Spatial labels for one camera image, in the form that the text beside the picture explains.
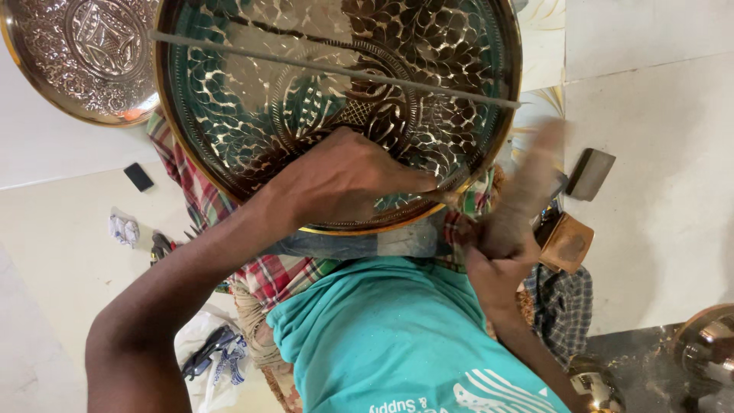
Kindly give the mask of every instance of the engraved brass plate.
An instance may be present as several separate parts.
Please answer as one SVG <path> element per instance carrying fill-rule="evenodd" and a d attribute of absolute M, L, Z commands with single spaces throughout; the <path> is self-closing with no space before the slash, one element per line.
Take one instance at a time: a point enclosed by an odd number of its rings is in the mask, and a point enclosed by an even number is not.
<path fill-rule="evenodd" d="M 0 0 L 3 34 L 26 78 L 69 115 L 103 126 L 146 121 L 158 106 L 158 0 Z"/>
<path fill-rule="evenodd" d="M 507 0 L 162 0 L 158 30 L 357 71 L 517 100 L 520 38 Z M 189 155 L 246 201 L 339 126 L 463 190 L 487 166 L 514 111 L 348 76 L 157 43 L 156 83 Z M 312 231 L 385 231 L 439 209 L 415 195 L 376 200 L 368 222 Z"/>

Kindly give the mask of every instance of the crumpled white cloth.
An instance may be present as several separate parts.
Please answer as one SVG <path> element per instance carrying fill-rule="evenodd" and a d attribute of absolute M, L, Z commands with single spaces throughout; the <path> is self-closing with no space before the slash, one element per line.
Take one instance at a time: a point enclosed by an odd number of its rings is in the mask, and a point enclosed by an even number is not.
<path fill-rule="evenodd" d="M 120 244 L 134 248 L 140 238 L 140 228 L 137 222 L 112 214 L 109 216 L 109 234 Z"/>

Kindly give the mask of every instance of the white logo print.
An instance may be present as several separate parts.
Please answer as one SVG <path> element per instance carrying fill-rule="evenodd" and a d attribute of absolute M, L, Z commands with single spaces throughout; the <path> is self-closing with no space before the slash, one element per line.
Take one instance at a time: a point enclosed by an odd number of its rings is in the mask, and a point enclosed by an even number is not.
<path fill-rule="evenodd" d="M 553 405 L 519 387 L 497 373 L 484 369 L 492 378 L 475 369 L 466 373 L 469 381 L 492 398 L 483 398 L 467 391 L 461 384 L 454 385 L 454 396 L 459 406 L 477 413 L 557 413 Z"/>

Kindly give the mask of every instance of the metal rod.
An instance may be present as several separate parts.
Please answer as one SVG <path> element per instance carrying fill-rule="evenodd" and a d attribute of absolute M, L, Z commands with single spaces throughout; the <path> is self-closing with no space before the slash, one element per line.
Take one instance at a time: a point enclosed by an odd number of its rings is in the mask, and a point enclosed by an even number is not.
<path fill-rule="evenodd" d="M 422 90 L 424 92 L 436 93 L 439 95 L 453 96 L 456 98 L 469 99 L 471 101 L 477 101 L 485 104 L 496 104 L 501 107 L 509 107 L 512 109 L 519 109 L 522 104 L 516 101 L 508 101 L 506 99 L 490 98 L 489 96 L 477 95 L 476 93 L 463 92 L 461 90 L 446 89 L 444 87 L 424 85 L 422 83 L 410 82 L 403 79 L 395 79 L 393 77 L 380 76 L 371 73 L 364 73 L 360 71 L 352 71 L 349 69 L 341 68 L 339 66 L 327 65 L 324 63 L 308 62 L 306 60 L 291 59 L 289 57 L 275 56 L 270 53 L 261 53 L 259 51 L 251 51 L 233 46 L 226 46 L 219 43 L 206 42 L 203 40 L 191 39 L 190 37 L 169 35 L 166 33 L 159 32 L 157 30 L 150 30 L 148 37 L 151 40 L 157 40 L 159 42 L 173 43 L 181 46 L 189 47 L 200 47 L 202 49 L 214 50 L 220 53 L 231 53 L 239 54 L 240 56 L 253 57 L 255 59 L 267 60 L 269 62 L 283 63 L 286 65 L 297 66 L 300 68 L 314 69 L 326 73 L 336 73 L 344 76 L 355 77 L 358 79 L 371 80 L 378 83 L 386 83 L 388 85 L 400 86 L 400 87 L 412 87 L 414 89 Z"/>

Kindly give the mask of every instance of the plate rim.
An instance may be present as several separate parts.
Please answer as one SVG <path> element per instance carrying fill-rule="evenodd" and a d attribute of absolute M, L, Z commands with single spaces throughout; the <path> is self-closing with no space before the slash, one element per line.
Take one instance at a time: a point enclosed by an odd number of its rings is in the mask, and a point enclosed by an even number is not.
<path fill-rule="evenodd" d="M 512 6 L 511 0 L 484 0 L 487 3 L 496 4 L 498 6 L 498 11 L 501 13 L 498 16 L 498 20 L 502 19 L 507 23 L 506 28 L 509 30 L 506 35 L 509 35 L 508 38 L 510 40 L 510 43 L 515 44 L 509 44 L 507 49 L 510 51 L 508 53 L 508 57 L 513 60 L 512 67 L 514 70 L 509 73 L 509 75 L 512 76 L 513 80 L 517 80 L 516 84 L 514 85 L 513 90 L 509 91 L 509 100 L 511 101 L 518 101 L 520 98 L 520 86 L 522 84 L 522 78 L 523 78 L 523 42 L 522 37 L 520 35 L 520 24 L 517 21 L 517 14 L 515 13 L 515 9 Z M 160 32 L 165 32 L 161 25 L 163 24 L 163 20 L 161 19 L 162 13 L 164 10 L 164 6 L 168 5 L 171 2 L 171 0 L 160 0 L 158 5 L 158 10 L 156 11 L 156 18 L 153 22 L 153 26 L 156 30 Z M 153 80 L 156 85 L 156 89 L 158 90 L 158 96 L 159 96 L 159 106 L 163 111 L 163 115 L 166 118 L 166 121 L 168 122 L 168 126 L 171 129 L 171 133 L 173 135 L 173 138 L 176 139 L 176 142 L 182 147 L 183 151 L 186 153 L 186 156 L 191 160 L 191 162 L 194 163 L 194 166 L 201 171 L 201 173 L 207 178 L 207 180 L 210 181 L 219 191 L 223 192 L 232 202 L 237 204 L 237 206 L 241 206 L 246 203 L 246 201 L 240 200 L 238 197 L 236 197 L 234 194 L 232 194 L 231 191 L 229 191 L 224 185 L 222 185 L 218 179 L 214 178 L 212 174 L 204 168 L 202 162 L 200 159 L 195 155 L 189 144 L 186 142 L 185 139 L 183 139 L 182 131 L 179 128 L 177 121 L 170 121 L 170 119 L 175 119 L 174 112 L 172 110 L 171 102 L 169 100 L 169 96 L 165 93 L 164 89 L 164 66 L 167 67 L 167 65 L 164 64 L 164 51 L 168 49 L 167 43 L 160 42 L 160 41 L 153 41 Z M 503 108 L 504 111 L 509 112 L 509 116 L 505 117 L 504 122 L 499 125 L 499 133 L 497 139 L 493 146 L 490 148 L 490 150 L 487 152 L 487 154 L 484 156 L 484 160 L 480 164 L 480 166 L 464 181 L 463 184 L 459 187 L 459 189 L 455 190 L 456 193 L 463 193 L 466 191 L 477 179 L 479 179 L 484 172 L 486 172 L 489 167 L 491 167 L 494 163 L 494 159 L 497 156 L 497 153 L 499 152 L 500 148 L 502 147 L 504 140 L 506 136 L 508 135 L 510 129 L 512 128 L 512 122 L 515 119 L 515 114 L 517 113 L 516 109 L 511 108 Z M 311 232 L 314 234 L 323 234 L 323 235 L 368 235 L 368 234 L 379 234 L 381 232 L 387 232 L 394 229 L 399 229 L 403 226 L 406 226 L 408 224 L 414 223 L 418 220 L 421 220 L 423 218 L 429 217 L 430 215 L 435 214 L 436 212 L 440 211 L 445 207 L 445 204 L 439 204 L 439 203 L 433 203 L 435 204 L 431 209 L 428 211 L 425 211 L 424 213 L 415 216 L 413 218 L 410 218 L 408 220 L 404 220 L 399 223 L 394 223 L 388 226 L 380 226 L 379 228 L 373 228 L 373 229 L 361 229 L 361 230 L 323 230 L 323 229 L 315 229 L 315 228 L 309 228 L 307 226 L 303 226 L 302 228 L 299 228 L 300 231 L 305 232 Z"/>

